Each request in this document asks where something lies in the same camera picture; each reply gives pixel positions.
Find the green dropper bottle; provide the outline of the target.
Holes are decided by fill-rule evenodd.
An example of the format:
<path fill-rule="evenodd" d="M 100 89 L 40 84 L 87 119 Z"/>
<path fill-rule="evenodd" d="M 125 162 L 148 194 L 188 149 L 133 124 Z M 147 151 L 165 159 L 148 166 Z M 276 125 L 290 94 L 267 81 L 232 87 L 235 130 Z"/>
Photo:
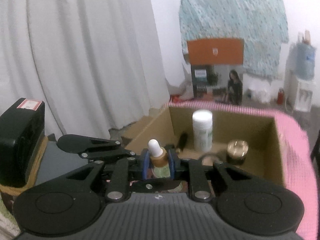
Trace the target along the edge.
<path fill-rule="evenodd" d="M 168 153 L 156 139 L 148 142 L 148 150 L 155 178 L 170 178 Z"/>

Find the black cylinder tube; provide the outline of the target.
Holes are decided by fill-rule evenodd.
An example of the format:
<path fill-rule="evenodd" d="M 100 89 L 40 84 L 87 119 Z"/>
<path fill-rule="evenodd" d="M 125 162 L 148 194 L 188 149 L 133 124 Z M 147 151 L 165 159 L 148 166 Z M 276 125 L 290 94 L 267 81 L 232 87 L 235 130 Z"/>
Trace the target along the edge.
<path fill-rule="evenodd" d="M 183 150 L 186 146 L 187 140 L 188 140 L 188 134 L 183 132 L 180 135 L 180 138 L 179 138 L 177 146 L 176 146 L 176 153 L 177 154 L 180 154 L 181 152 L 183 152 Z"/>

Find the gold lid cosmetic jar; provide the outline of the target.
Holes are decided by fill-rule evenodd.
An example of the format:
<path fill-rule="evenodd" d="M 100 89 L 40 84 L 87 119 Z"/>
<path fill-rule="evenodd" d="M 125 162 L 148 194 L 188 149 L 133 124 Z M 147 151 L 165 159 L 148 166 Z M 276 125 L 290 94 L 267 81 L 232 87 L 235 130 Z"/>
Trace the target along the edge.
<path fill-rule="evenodd" d="M 249 146 L 243 140 L 231 140 L 227 145 L 226 160 L 233 165 L 242 165 L 248 154 Z"/>

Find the white vitamin bottle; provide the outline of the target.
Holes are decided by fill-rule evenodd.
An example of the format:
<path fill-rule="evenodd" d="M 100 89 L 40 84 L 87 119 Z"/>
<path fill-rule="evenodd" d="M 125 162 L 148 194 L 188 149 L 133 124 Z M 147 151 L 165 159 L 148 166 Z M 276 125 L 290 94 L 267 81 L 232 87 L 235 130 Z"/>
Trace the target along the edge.
<path fill-rule="evenodd" d="M 211 111 L 200 109 L 192 115 L 194 148 L 203 153 L 212 149 L 213 143 L 213 114 Z"/>

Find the black electrical tape roll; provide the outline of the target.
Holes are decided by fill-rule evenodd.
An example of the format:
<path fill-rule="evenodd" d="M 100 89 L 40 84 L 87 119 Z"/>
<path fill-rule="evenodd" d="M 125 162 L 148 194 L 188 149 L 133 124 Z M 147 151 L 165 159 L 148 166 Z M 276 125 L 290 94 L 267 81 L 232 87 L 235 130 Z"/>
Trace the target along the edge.
<path fill-rule="evenodd" d="M 221 158 L 216 153 L 205 153 L 199 157 L 203 166 L 212 166 L 215 163 L 222 163 Z"/>

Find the small cardboard box on floor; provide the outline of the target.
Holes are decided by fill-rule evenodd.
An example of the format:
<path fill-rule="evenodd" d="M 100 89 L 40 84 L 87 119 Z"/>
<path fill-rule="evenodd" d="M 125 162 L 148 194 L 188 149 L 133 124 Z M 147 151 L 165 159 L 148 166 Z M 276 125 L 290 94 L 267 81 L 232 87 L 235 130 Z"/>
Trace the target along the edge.
<path fill-rule="evenodd" d="M 123 144 L 128 145 L 133 139 L 135 139 L 146 126 L 148 126 L 154 117 L 144 116 L 139 121 L 131 124 L 129 127 L 125 129 L 125 131 L 121 134 L 121 139 Z"/>

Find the brown cardboard box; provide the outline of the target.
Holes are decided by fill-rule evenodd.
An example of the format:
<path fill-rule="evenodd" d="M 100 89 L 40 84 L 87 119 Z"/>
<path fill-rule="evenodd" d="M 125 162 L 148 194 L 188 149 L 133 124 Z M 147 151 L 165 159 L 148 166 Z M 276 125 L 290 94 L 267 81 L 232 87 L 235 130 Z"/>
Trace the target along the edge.
<path fill-rule="evenodd" d="M 169 105 L 164 107 L 126 146 L 126 149 L 140 154 L 150 139 L 158 140 L 161 146 L 177 144 L 182 133 L 188 139 L 180 158 L 198 159 L 201 152 L 193 146 L 193 112 L 197 106 Z M 219 153 L 225 159 L 227 144 L 231 140 L 243 140 L 249 149 L 241 169 L 255 176 L 285 186 L 282 164 L 282 150 L 275 118 L 257 109 L 237 107 L 223 109 L 221 106 L 207 107 L 213 113 L 213 145 L 211 152 Z"/>

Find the white curtain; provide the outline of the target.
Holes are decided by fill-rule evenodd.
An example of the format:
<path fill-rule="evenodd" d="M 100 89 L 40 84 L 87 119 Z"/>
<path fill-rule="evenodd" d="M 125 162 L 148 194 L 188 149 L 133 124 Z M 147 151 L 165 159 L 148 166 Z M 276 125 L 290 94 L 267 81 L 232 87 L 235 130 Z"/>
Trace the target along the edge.
<path fill-rule="evenodd" d="M 169 100 L 151 0 L 1 0 L 1 111 L 45 103 L 57 136 L 109 138 Z"/>

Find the orange Philips product box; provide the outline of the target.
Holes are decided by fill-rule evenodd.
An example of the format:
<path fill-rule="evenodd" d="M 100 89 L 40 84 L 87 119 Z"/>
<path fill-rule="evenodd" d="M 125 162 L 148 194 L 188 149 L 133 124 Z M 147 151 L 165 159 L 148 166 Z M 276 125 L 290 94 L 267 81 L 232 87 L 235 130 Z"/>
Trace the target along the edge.
<path fill-rule="evenodd" d="M 187 42 L 194 98 L 227 105 L 242 104 L 244 41 L 203 38 Z"/>

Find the pink checkered tablecloth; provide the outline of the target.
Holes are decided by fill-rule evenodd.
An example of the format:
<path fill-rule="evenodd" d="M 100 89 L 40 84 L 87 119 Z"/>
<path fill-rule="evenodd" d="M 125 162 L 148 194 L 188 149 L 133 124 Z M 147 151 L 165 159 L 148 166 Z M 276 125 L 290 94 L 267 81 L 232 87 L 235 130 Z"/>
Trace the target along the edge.
<path fill-rule="evenodd" d="M 297 233 L 303 239 L 318 239 L 319 207 L 316 173 L 310 159 L 307 133 L 293 117 L 275 109 L 232 106 L 209 101 L 168 102 L 165 105 L 273 117 L 280 140 L 285 185 L 300 197 L 305 207 Z"/>

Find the white water dispenser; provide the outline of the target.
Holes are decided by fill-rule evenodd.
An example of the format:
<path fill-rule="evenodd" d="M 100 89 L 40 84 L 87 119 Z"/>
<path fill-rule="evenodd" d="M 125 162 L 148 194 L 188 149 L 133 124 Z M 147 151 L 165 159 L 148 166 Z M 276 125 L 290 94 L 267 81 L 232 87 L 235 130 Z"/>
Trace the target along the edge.
<path fill-rule="evenodd" d="M 288 103 L 293 111 L 310 112 L 315 87 L 314 79 L 303 80 L 292 70 L 287 70 L 284 79 L 285 103 Z"/>

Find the blue water jug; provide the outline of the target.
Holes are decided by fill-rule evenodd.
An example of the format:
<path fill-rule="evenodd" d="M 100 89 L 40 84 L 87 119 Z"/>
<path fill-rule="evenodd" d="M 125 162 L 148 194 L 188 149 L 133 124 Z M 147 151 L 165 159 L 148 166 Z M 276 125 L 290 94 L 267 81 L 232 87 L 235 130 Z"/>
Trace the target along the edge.
<path fill-rule="evenodd" d="M 304 34 L 299 33 L 296 51 L 296 76 L 302 80 L 312 80 L 315 74 L 316 48 L 311 45 L 311 35 L 309 30 L 306 30 Z"/>

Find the floral blue wall cloth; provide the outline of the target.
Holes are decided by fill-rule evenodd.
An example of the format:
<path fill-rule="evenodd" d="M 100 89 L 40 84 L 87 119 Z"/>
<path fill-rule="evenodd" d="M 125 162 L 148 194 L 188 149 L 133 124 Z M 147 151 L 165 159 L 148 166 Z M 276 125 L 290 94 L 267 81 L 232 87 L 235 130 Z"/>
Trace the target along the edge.
<path fill-rule="evenodd" d="M 180 0 L 182 52 L 187 41 L 201 38 L 242 38 L 244 69 L 276 79 L 281 45 L 289 33 L 283 0 Z"/>

